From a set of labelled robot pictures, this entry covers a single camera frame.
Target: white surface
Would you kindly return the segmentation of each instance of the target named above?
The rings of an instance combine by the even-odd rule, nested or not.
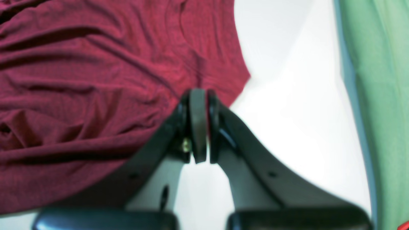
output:
[[[235,14],[252,79],[232,110],[289,168],[370,214],[332,1],[236,0]],[[224,229],[234,205],[221,168],[186,165],[175,210],[183,230]],[[0,229],[29,230],[34,217],[2,218]]]

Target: red cloth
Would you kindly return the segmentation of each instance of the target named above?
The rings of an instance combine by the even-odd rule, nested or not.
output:
[[[0,213],[95,183],[182,93],[249,78],[234,0],[0,0]]]

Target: green cloth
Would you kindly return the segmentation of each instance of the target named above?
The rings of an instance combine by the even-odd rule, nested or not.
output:
[[[340,0],[377,194],[378,230],[409,220],[409,0]]]

